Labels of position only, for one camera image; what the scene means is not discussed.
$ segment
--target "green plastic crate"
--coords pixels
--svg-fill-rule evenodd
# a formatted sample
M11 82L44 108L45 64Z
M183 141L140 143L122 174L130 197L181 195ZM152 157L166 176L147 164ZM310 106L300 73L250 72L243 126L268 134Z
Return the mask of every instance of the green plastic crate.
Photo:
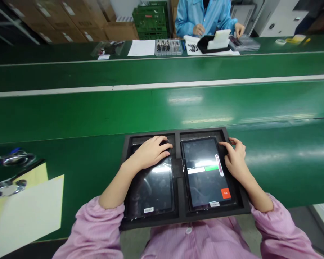
M167 2L150 1L147 6L138 6L132 13L137 32L167 32L169 21Z
M141 32L138 33L140 40L157 40L166 39L168 34L166 32Z
M167 32L164 15L161 14L132 14L137 32Z

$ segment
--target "hand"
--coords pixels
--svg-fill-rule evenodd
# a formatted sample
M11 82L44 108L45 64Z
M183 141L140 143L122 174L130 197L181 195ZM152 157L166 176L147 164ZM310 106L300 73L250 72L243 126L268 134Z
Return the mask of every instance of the hand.
M244 31L245 31L245 26L243 26L240 23L235 24L235 32L237 33L237 38L240 38L244 34Z
M170 153L165 150L173 148L173 145L170 143L160 146L160 143L166 140L168 139L165 136L154 136L148 139L125 161L125 164L129 164L130 168L135 169L135 173L156 165L163 158L170 155Z
M205 33L205 28L201 24L197 24L193 27L193 34L202 36Z
M229 140L232 145L235 145L235 150L227 142L219 142L219 144L227 148L228 155L224 157L224 160L229 172L243 185L243 182L251 175L245 162L246 147L236 138L229 138Z

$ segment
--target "parts tray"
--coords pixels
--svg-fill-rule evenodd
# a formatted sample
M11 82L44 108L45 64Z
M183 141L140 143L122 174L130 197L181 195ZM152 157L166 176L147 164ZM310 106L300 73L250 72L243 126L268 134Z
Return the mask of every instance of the parts tray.
M242 185L233 179L238 204L233 208L218 207L208 210L200 210L191 212L187 198L185 176L183 172L183 164L181 161L181 144L182 140L191 140L195 138L215 136L217 141L225 141L230 143L226 128L207 128L207 129L190 129L181 131L162 131L126 135L123 146L121 163L130 157L130 149L132 145L142 144L153 136L166 136L169 143L173 145L171 150L172 156L172 173L173 173L173 189L175 199L175 210L173 212L128 220L123 218L120 230L129 230L134 228L155 227L168 224L184 223L199 221L204 219L227 217L239 214L247 214L251 212L246 190ZM223 146L219 146L220 154L227 154L227 150ZM222 165L224 171L229 177L232 177L226 166Z

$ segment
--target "black screen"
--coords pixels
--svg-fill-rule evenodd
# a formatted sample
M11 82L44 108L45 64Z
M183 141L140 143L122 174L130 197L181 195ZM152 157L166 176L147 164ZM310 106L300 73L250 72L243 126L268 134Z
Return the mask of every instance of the black screen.
M223 171L215 138L183 141L183 160L189 181L192 207L230 201L228 182Z
M133 154L140 145L132 146ZM133 178L128 193L127 215L140 218L173 210L171 156L153 167L141 170Z

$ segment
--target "worker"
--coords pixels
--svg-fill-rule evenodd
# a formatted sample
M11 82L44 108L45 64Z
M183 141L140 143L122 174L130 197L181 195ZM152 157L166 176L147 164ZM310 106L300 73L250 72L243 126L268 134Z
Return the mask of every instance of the worker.
M172 144L160 146L164 136L154 136L120 167L113 181L101 194L83 205L68 240L53 259L122 259L119 226L123 218L126 193L133 177L142 169L170 155ZM288 210L265 193L245 163L245 146L236 138L220 142L228 150L225 163L243 185L251 201L251 212L262 234L262 258L321 259L306 234L294 225ZM223 258L258 259L243 239L235 217L208 219L153 227L142 258Z
M230 29L240 38L245 26L230 17L230 0L179 0L175 19L176 34L200 37Z

